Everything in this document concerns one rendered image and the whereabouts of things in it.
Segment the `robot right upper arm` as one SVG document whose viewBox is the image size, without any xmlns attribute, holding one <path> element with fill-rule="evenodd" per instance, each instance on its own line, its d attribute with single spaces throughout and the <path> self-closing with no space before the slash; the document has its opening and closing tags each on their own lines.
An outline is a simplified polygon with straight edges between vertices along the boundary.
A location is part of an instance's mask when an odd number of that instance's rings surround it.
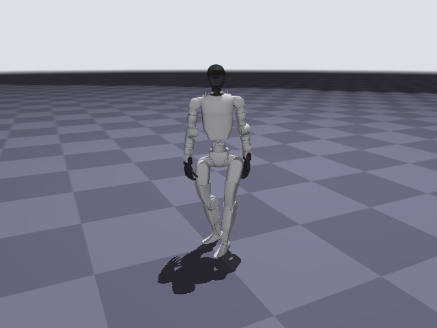
<svg viewBox="0 0 437 328">
<path fill-rule="evenodd" d="M 201 100 L 202 97 L 197 97 L 191 99 L 191 101 L 189 102 L 188 118 L 187 118 L 188 127 L 189 127 L 189 135 L 188 135 L 189 137 L 197 137 L 198 135 L 198 128 L 196 128 L 195 126 L 198 117 L 197 109 L 201 107 Z"/>
</svg>

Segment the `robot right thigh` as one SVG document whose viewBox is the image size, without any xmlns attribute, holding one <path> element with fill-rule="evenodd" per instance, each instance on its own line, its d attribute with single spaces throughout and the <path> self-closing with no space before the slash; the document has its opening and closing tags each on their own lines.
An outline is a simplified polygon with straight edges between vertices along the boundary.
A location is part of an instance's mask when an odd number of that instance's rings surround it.
<svg viewBox="0 0 437 328">
<path fill-rule="evenodd" d="M 196 164 L 195 186 L 200 200 L 209 209 L 215 209 L 219 205 L 219 200 L 214 195 L 210 195 L 210 158 L 208 156 L 201 157 Z"/>
</svg>

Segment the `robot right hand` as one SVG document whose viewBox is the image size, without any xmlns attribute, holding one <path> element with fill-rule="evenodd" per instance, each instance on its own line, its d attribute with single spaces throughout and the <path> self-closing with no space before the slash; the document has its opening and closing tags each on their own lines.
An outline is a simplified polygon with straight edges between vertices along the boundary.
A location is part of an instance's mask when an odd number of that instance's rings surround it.
<svg viewBox="0 0 437 328">
<path fill-rule="evenodd" d="M 193 168 L 192 168 L 192 165 L 193 164 L 193 162 L 192 162 L 192 158 L 191 157 L 189 157 L 188 158 L 188 163 L 185 163 L 184 162 L 184 171 L 185 171 L 185 175 L 188 177 L 188 178 L 190 178 L 191 180 L 196 180 L 194 177 L 193 177 L 193 175 L 195 176 L 195 177 L 197 177 L 198 178 L 198 175 L 196 175 L 195 173 L 194 173 L 194 171 L 193 171 Z"/>
</svg>

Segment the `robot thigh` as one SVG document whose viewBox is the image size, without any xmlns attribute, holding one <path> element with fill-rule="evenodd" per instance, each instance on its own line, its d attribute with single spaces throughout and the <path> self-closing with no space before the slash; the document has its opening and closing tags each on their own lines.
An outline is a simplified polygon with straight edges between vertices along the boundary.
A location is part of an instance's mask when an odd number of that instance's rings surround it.
<svg viewBox="0 0 437 328">
<path fill-rule="evenodd" d="M 229 206 L 230 210 L 234 207 L 243 166 L 244 162 L 239 156 L 229 155 L 223 209 L 225 209 L 225 206 Z"/>
<path fill-rule="evenodd" d="M 201 157 L 196 164 L 195 186 L 200 200 L 209 209 L 215 209 L 219 205 L 219 200 L 214 195 L 210 195 L 210 158 L 208 156 Z"/>
</svg>

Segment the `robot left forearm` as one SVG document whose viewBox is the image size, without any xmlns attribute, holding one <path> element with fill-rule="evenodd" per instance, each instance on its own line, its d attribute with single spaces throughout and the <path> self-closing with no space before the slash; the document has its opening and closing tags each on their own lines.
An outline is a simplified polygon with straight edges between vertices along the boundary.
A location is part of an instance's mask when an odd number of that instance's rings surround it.
<svg viewBox="0 0 437 328">
<path fill-rule="evenodd" d="M 251 128 L 250 128 L 251 129 Z M 242 141 L 242 150 L 243 150 L 243 153 L 242 153 L 242 155 L 243 155 L 243 157 L 245 157 L 246 158 L 246 154 L 247 153 L 251 153 L 251 156 L 252 156 L 252 152 L 251 152 L 251 142 L 250 142 L 250 138 L 251 138 L 251 136 L 250 136 L 250 134 L 251 134 L 251 131 L 250 131 L 250 133 L 247 133 L 247 134 L 245 134 L 245 135 L 241 135 L 240 136 L 240 139 L 241 139 L 241 141 Z"/>
</svg>

